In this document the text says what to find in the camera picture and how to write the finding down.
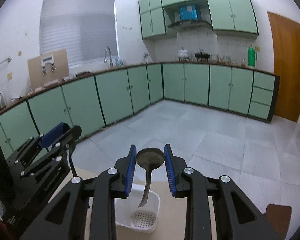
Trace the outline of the wall towel rail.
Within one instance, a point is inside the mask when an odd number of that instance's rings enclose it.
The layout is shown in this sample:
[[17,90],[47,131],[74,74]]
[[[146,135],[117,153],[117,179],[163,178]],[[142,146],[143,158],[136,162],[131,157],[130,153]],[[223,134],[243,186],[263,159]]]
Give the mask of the wall towel rail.
[[5,62],[11,62],[11,61],[12,61],[12,57],[9,56],[9,57],[5,58],[4,60],[0,61],[0,65],[5,63]]

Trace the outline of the white plastic utensil holder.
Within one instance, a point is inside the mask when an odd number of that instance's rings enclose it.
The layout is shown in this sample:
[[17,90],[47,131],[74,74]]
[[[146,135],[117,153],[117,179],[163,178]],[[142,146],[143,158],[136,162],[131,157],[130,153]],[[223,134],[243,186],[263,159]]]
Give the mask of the white plastic utensil holder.
[[115,198],[115,222],[130,230],[151,233],[156,230],[161,199],[159,195],[150,191],[145,206],[139,207],[145,186],[133,184],[127,199]]

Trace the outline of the green thermos flask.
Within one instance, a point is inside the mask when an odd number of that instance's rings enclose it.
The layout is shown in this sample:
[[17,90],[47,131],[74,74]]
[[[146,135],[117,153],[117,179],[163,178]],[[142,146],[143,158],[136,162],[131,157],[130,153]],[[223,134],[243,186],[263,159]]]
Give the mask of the green thermos flask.
[[256,67],[256,61],[257,61],[257,52],[253,48],[252,45],[248,48],[248,66],[250,67]]

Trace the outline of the brown wooden stool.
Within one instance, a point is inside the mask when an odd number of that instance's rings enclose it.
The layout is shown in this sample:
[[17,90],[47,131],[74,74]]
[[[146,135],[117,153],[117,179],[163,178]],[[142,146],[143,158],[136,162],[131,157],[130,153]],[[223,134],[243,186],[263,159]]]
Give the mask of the brown wooden stool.
[[285,239],[290,226],[292,207],[269,204],[266,208],[265,216],[278,235]]

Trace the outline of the chrome sink faucet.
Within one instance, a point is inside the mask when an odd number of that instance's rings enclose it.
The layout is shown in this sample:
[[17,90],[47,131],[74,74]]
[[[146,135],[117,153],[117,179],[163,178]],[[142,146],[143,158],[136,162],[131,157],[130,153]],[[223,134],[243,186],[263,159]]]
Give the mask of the chrome sink faucet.
[[104,63],[107,63],[109,65],[109,68],[113,68],[111,49],[108,46],[106,46],[105,48]]

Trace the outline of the green lower kitchen cabinets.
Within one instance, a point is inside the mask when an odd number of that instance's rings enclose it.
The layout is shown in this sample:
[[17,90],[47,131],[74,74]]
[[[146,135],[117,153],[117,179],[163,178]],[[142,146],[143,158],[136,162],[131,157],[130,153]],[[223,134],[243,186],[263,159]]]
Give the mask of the green lower kitchen cabinets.
[[10,156],[27,138],[64,122],[82,137],[162,100],[221,109],[270,122],[278,75],[236,66],[151,63],[88,73],[23,98],[0,111],[0,146]]

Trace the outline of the green upper wall cabinets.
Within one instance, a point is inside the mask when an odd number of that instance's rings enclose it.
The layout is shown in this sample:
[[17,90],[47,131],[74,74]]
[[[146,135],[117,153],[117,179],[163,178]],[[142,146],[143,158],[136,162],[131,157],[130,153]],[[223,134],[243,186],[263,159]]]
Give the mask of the green upper wall cabinets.
[[176,37],[187,29],[258,37],[251,0],[139,0],[142,39]]

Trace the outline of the black wok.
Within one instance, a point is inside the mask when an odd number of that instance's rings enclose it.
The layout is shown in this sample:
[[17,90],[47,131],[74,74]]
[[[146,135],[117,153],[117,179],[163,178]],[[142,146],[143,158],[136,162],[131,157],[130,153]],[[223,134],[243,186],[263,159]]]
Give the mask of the black wok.
[[201,50],[200,52],[197,52],[194,54],[196,57],[197,62],[208,62],[210,58],[210,54],[206,53],[205,51]]

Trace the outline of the white cooking pot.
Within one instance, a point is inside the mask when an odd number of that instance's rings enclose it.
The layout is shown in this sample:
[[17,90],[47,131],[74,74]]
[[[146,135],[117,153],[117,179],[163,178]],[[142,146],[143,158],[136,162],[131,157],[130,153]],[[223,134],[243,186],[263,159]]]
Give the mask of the white cooking pot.
[[189,61],[190,60],[189,52],[184,48],[181,48],[180,50],[178,50],[178,60],[179,61]]

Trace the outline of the steel electric kettle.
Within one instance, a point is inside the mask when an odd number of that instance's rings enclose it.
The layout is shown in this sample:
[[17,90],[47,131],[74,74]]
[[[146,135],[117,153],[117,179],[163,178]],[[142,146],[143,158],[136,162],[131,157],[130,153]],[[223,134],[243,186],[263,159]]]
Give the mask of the steel electric kettle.
[[6,101],[4,96],[0,93],[0,110],[4,109],[6,107]]

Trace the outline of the brown cardboard board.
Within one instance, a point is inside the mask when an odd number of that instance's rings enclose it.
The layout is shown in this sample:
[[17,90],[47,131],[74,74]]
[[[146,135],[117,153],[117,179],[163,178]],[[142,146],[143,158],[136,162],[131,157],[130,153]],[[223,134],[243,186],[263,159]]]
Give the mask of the brown cardboard board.
[[33,90],[52,81],[69,76],[66,49],[40,55],[27,61],[30,84]]

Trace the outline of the black range hood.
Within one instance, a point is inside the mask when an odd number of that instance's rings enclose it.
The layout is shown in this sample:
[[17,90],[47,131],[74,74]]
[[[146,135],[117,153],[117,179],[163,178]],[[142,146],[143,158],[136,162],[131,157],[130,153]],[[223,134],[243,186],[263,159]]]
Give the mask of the black range hood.
[[170,6],[164,8],[167,27],[177,32],[191,29],[212,29],[210,11],[207,4]]

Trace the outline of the grey window blind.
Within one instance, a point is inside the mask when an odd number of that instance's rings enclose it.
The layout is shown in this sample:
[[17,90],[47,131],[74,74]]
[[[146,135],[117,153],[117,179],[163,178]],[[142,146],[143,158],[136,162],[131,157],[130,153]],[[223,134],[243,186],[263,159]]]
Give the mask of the grey window blind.
[[41,54],[66,49],[70,67],[118,56],[115,0],[43,0]]

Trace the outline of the brown wooden door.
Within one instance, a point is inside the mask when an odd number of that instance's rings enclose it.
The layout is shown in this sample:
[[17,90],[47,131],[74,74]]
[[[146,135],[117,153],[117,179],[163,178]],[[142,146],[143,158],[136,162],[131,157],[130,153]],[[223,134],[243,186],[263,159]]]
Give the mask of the brown wooden door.
[[298,121],[300,115],[300,24],[268,12],[274,51],[274,73],[280,77],[275,115]]

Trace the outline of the dark metal ladle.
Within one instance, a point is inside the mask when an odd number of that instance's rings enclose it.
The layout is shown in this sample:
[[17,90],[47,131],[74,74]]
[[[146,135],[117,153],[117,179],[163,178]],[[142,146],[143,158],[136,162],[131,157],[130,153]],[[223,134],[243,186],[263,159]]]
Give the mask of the dark metal ladle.
[[146,171],[145,189],[139,208],[144,207],[148,200],[148,195],[151,187],[152,172],[160,168],[165,161],[164,153],[159,148],[144,148],[136,155],[136,163]]

